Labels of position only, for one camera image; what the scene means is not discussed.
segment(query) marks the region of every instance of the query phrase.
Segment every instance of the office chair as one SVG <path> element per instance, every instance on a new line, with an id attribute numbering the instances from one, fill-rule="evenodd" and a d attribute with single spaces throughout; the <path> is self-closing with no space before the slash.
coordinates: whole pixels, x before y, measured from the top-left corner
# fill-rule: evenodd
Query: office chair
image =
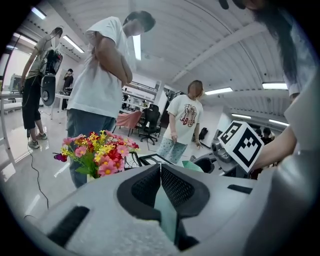
<path id="1" fill-rule="evenodd" d="M 159 111 L 151 110 L 149 108 L 145 109 L 145 117 L 144 117 L 144 123 L 142 125 L 142 130 L 146 132 L 146 134 L 139 134 L 139 137 L 140 135 L 143 136 L 143 138 L 140 140 L 141 142 L 143 141 L 143 139 L 147 139 L 147 140 L 150 139 L 154 145 L 155 142 L 153 139 L 155 139 L 156 142 L 158 141 L 158 139 L 155 137 L 152 137 L 151 134 L 157 132 L 157 123 L 158 123 L 159 116 L 160 116 Z"/>

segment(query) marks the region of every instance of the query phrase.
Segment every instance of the wall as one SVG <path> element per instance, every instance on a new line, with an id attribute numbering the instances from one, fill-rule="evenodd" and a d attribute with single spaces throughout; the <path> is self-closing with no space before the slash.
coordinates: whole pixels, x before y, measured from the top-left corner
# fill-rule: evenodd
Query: wall
<path id="1" fill-rule="evenodd" d="M 10 85 L 11 76 L 13 74 L 16 74 L 18 76 L 22 75 L 22 72 L 24 71 L 25 65 L 29 58 L 30 55 L 28 53 L 24 53 L 19 50 L 13 50 L 4 74 L 4 86 Z"/>
<path id="2" fill-rule="evenodd" d="M 206 127 L 208 133 L 205 135 L 202 141 L 208 147 L 211 146 L 211 142 L 216 135 L 216 131 L 220 122 L 221 115 L 224 111 L 224 106 L 203 106 L 203 116 L 200 121 L 200 131 Z"/>

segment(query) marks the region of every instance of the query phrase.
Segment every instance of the green leaf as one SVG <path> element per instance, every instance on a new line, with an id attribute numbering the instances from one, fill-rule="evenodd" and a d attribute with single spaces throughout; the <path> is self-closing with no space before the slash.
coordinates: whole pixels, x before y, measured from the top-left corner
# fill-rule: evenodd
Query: green leaf
<path id="1" fill-rule="evenodd" d="M 90 173 L 90 170 L 86 166 L 79 167 L 75 171 L 78 173 L 81 173 L 81 174 L 89 174 Z"/>

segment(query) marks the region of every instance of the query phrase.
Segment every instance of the white floor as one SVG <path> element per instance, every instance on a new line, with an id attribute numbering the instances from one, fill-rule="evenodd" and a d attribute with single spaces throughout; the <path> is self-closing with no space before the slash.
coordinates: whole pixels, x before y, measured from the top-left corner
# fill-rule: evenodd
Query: white floor
<path id="1" fill-rule="evenodd" d="M 60 152 L 63 138 L 67 136 L 67 113 L 66 111 L 58 112 L 58 109 L 54 109 L 53 120 L 51 120 L 48 107 L 41 107 L 39 110 L 48 139 L 39 142 L 39 149 L 29 150 L 33 155 L 33 167 L 39 171 L 41 190 L 47 196 L 49 208 L 51 208 L 76 190 L 71 180 L 69 163 L 55 160 L 53 154 Z M 5 126 L 11 150 L 17 163 L 15 168 L 8 166 L 1 170 L 0 187 L 21 216 L 32 215 L 38 219 L 47 211 L 47 201 L 39 191 L 38 174 L 31 167 L 32 157 L 27 148 L 27 132 L 23 127 L 21 110 L 8 113 L 5 116 Z M 128 131 L 127 128 L 122 127 L 121 129 L 116 128 L 114 133 L 127 136 Z M 134 131 L 130 138 L 139 145 L 140 154 L 150 155 L 157 151 L 162 136 L 155 145 L 152 145 L 151 141 L 149 143 L 146 140 L 140 142 L 137 131 Z M 209 152 L 210 150 L 207 148 L 197 149 L 192 142 L 188 145 L 181 160 L 189 160 L 192 155 L 197 158 Z M 1 146 L 0 164 L 6 159 L 7 153 L 4 146 Z"/>

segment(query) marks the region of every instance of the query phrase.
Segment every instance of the white ceiling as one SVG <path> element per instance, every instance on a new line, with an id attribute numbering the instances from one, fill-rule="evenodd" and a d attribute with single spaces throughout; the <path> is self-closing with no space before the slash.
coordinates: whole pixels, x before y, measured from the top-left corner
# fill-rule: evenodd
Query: white ceiling
<path id="1" fill-rule="evenodd" d="M 84 50 L 84 32 L 95 22 L 109 16 L 124 21 L 131 11 L 150 12 L 156 25 L 141 36 L 137 73 L 183 92 L 195 79 L 203 81 L 206 91 L 231 87 L 235 92 L 205 96 L 203 104 L 223 104 L 232 113 L 285 121 L 288 92 L 262 88 L 262 82 L 283 81 L 277 44 L 248 10 L 232 1 L 229 10 L 223 10 L 218 0 L 46 0 L 38 7 L 46 19 L 31 13 L 28 22 L 48 33 L 63 26 L 63 34 Z M 63 41 L 67 49 L 73 48 Z M 133 43 L 129 47 L 134 56 Z M 80 60 L 86 57 L 73 52 Z"/>

